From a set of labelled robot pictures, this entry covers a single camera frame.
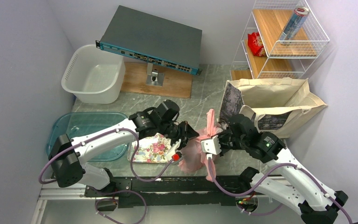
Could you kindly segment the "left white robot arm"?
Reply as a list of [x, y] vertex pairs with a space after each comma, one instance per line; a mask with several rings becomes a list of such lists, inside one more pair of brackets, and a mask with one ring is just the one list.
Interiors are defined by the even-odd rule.
[[103, 196], [111, 195], [116, 187], [113, 174], [107, 168], [97, 168], [89, 161], [125, 143], [161, 134], [170, 140], [170, 161], [181, 158], [180, 150], [199, 134], [187, 121], [178, 123], [179, 106], [166, 100], [157, 107], [138, 111], [120, 123], [85, 136], [70, 138], [62, 134], [55, 140], [45, 167], [51, 167], [60, 188], [76, 183], [90, 185]]

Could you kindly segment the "pink plastic grocery bag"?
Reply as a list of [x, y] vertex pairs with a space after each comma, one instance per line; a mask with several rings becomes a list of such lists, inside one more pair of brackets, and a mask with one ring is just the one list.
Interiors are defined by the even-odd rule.
[[202, 167], [206, 167], [206, 179], [210, 182], [216, 177], [215, 164], [208, 164], [207, 154], [202, 151], [201, 141], [222, 132], [221, 125], [215, 122], [215, 110], [210, 109], [207, 112], [206, 127], [197, 131], [198, 137], [188, 141], [187, 145], [181, 149], [182, 160], [178, 167], [185, 173], [195, 172]]

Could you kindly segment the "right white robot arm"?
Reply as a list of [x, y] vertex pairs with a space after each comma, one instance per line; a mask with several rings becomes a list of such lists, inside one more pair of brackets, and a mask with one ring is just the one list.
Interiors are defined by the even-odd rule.
[[335, 191], [312, 175], [287, 148], [283, 140], [271, 132], [259, 132], [250, 118], [236, 114], [225, 121], [218, 134], [222, 153], [244, 150], [252, 158], [277, 171], [291, 185], [269, 178], [269, 173], [247, 167], [238, 177], [239, 190], [267, 195], [294, 210], [306, 224], [332, 224], [343, 211], [348, 196]]

